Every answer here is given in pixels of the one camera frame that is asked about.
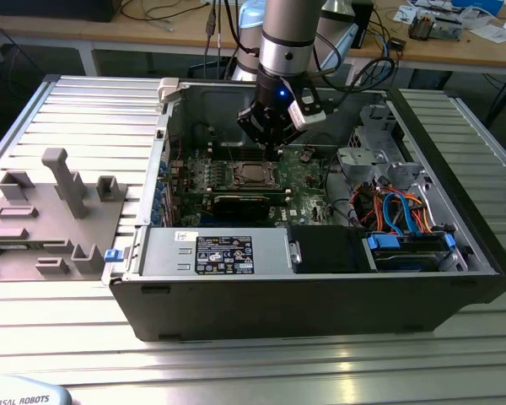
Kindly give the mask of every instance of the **green circuit board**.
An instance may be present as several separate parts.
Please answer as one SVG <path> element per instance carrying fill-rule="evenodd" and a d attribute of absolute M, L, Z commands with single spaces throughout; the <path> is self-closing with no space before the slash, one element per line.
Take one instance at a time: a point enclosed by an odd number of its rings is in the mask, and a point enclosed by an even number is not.
<path fill-rule="evenodd" d="M 227 195 L 270 200 L 267 218 L 249 226 L 333 224 L 321 187 L 326 162 L 315 158 L 304 162 L 303 153 L 288 149 L 278 162 L 211 160 L 198 152 L 188 157 L 175 187 L 177 226 L 228 225 L 217 221 L 212 211 L 213 199 Z"/>

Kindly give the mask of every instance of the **motherboard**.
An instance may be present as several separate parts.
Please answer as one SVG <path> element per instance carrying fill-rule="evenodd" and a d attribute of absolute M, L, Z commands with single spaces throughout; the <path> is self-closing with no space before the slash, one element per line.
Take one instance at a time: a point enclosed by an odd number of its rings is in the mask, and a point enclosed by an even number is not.
<path fill-rule="evenodd" d="M 278 162 L 215 160 L 194 151 L 171 168 L 175 226 L 333 224 L 322 187 L 326 159 L 288 148 Z"/>

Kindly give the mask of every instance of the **warning label sticker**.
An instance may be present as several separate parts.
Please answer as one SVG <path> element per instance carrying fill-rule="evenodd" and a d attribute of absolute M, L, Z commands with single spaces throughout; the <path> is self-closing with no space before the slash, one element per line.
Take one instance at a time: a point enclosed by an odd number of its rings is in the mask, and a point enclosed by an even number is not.
<path fill-rule="evenodd" d="M 253 274 L 250 236 L 198 236 L 195 271 L 198 274 Z"/>

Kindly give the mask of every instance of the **slotted aluminum plate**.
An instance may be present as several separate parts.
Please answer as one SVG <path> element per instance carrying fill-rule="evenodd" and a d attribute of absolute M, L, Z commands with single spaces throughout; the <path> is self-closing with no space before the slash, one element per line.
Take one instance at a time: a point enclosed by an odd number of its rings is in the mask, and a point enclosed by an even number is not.
<path fill-rule="evenodd" d="M 461 100 L 430 90 L 400 91 L 506 250 L 506 152 Z M 408 137 L 404 142 L 419 161 Z"/>

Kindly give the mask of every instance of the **computer chassis side panel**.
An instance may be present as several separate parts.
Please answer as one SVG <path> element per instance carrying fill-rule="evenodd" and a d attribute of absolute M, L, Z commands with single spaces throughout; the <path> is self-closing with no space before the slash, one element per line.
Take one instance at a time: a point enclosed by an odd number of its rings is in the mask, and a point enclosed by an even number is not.
<path fill-rule="evenodd" d="M 432 331 L 495 276 L 111 283 L 137 337 L 290 338 Z"/>
<path fill-rule="evenodd" d="M 403 128 L 404 131 L 407 130 L 412 135 L 412 139 L 416 142 L 420 152 L 433 169 L 433 175 L 449 196 L 450 201 L 482 250 L 487 261 L 493 270 L 500 275 L 501 283 L 498 285 L 498 288 L 488 291 L 487 296 L 483 299 L 483 302 L 491 302 L 506 291 L 506 251 L 475 203 L 469 197 L 465 188 L 459 182 L 455 173 L 449 167 L 423 124 L 412 111 L 401 91 L 398 89 L 392 90 L 389 98 L 402 118 L 398 122 L 400 125 L 404 123 L 406 127 Z"/>

